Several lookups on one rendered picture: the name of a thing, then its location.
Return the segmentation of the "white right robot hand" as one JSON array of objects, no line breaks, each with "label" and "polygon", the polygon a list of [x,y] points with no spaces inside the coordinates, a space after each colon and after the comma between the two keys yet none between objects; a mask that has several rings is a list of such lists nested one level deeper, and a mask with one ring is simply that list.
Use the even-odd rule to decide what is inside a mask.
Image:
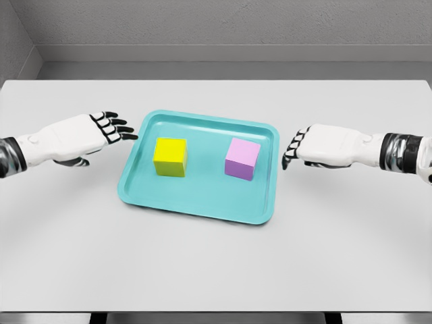
[{"label": "white right robot hand", "polygon": [[356,130],[314,124],[297,131],[281,158],[282,169],[299,159],[311,167],[341,169],[354,162]]}]

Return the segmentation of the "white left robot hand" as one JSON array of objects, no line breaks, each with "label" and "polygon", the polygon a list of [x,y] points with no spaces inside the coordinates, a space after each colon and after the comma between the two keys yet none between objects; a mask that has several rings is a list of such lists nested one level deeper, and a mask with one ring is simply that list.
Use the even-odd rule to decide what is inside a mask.
[{"label": "white left robot hand", "polygon": [[86,167],[89,161],[85,155],[99,152],[121,140],[138,139],[134,129],[127,126],[127,121],[110,111],[71,117],[50,125],[48,129],[53,135],[52,160],[67,167]]}]

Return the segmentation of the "pink cube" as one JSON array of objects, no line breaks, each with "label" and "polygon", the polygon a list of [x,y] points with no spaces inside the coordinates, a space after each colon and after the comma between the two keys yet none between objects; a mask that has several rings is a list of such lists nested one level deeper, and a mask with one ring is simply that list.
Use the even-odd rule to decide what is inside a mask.
[{"label": "pink cube", "polygon": [[261,145],[240,138],[233,138],[225,156],[225,174],[251,181]]}]

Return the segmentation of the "yellow cube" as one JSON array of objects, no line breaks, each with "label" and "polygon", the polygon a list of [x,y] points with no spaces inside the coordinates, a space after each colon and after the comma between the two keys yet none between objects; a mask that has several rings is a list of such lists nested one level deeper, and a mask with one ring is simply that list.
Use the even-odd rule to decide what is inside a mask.
[{"label": "yellow cube", "polygon": [[158,176],[185,177],[188,162],[186,139],[158,138],[153,164]]}]

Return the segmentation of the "teal rectangular tray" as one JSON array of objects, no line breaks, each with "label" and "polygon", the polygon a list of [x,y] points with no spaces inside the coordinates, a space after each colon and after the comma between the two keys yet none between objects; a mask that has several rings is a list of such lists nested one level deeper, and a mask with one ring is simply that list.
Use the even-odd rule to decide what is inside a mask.
[{"label": "teal rectangular tray", "polygon": [[[157,175],[158,138],[186,140],[185,177]],[[261,146],[251,181],[225,174],[233,138]],[[142,122],[117,194],[131,205],[260,225],[274,212],[278,167],[279,132],[269,124],[156,110]]]}]

